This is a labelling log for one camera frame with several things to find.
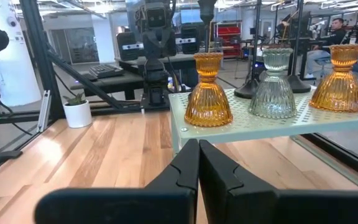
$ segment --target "man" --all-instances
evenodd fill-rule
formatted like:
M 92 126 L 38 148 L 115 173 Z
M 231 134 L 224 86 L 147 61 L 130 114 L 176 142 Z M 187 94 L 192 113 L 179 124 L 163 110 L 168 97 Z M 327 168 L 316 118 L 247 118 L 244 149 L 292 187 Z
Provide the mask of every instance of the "man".
M 320 40 L 325 40 L 326 43 L 324 46 L 330 46 L 334 44 L 341 44 L 343 38 L 346 35 L 346 31 L 342 28 L 344 20 L 337 18 L 333 20 L 331 24 L 331 35 L 328 37 L 322 37 Z M 315 46 L 312 51 L 308 52 L 308 61 L 306 63 L 307 74 L 305 78 L 314 78 L 313 76 L 313 65 L 314 61 L 319 58 L 329 57 L 329 48 L 321 48 L 320 46 Z

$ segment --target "black desk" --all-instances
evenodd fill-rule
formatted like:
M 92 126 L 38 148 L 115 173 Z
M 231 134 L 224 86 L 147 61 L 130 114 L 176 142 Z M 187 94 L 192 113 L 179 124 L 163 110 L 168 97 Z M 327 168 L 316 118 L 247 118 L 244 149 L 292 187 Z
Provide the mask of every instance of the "black desk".
M 175 56 L 169 57 L 169 59 L 172 63 L 173 69 L 175 70 L 196 68 L 196 60 L 194 59 L 194 55 L 177 54 Z M 116 60 L 118 61 L 119 66 L 124 70 L 143 75 L 144 64 L 147 59 L 145 57 L 139 57 L 137 60 L 123 61 L 118 57 Z M 160 61 L 164 63 L 165 69 L 167 71 L 172 69 L 168 62 L 168 58 L 161 58 Z
M 122 76 L 100 78 L 93 82 L 96 86 L 100 87 L 105 93 L 117 93 L 120 91 L 125 92 L 126 100 L 135 99 L 135 91 L 143 88 L 143 78 L 140 75 L 126 72 Z M 89 89 L 84 88 L 80 83 L 75 83 L 70 87 L 71 90 L 84 89 L 85 96 L 94 96 L 95 94 Z

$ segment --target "ribbed glass vase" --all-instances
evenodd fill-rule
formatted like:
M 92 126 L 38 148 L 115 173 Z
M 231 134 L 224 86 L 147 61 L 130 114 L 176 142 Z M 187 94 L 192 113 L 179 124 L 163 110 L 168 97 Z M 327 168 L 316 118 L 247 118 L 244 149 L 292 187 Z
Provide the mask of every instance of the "ribbed glass vase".
M 295 98 L 284 69 L 288 68 L 292 49 L 265 49 L 266 77 L 252 97 L 249 112 L 265 118 L 290 118 L 296 115 Z
M 358 44 L 331 45 L 333 72 L 314 92 L 310 106 L 337 112 L 358 112 L 358 81 L 352 66 L 358 59 Z
M 215 83 L 222 53 L 194 54 L 200 82 L 187 105 L 185 121 L 201 127 L 216 127 L 230 123 L 233 115 L 222 87 Z

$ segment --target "perforated metal shelf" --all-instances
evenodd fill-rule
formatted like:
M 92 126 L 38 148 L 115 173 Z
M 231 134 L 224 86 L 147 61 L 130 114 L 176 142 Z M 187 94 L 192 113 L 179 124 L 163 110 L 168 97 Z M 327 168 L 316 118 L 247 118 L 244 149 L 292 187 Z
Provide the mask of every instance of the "perforated metal shelf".
M 358 113 L 336 113 L 309 107 L 315 89 L 312 87 L 309 93 L 295 94 L 298 114 L 289 119 L 269 119 L 252 115 L 248 112 L 250 100 L 234 96 L 234 89 L 225 90 L 233 122 L 217 128 L 201 128 L 186 123 L 184 117 L 188 93 L 171 94 L 169 99 L 173 148 L 178 152 L 191 138 L 222 143 L 358 128 Z

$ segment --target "wooden surface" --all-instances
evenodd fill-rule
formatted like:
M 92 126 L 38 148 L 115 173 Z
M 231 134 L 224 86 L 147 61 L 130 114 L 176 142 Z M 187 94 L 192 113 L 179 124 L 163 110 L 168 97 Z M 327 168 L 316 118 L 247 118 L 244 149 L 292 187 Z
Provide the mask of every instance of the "wooden surface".
M 143 187 L 172 159 L 169 112 L 98 116 L 70 129 L 57 121 L 0 167 L 0 223 L 33 223 L 37 201 L 63 187 Z M 289 138 L 218 144 L 255 175 L 281 189 L 358 187 Z M 202 196 L 198 223 L 207 223 Z

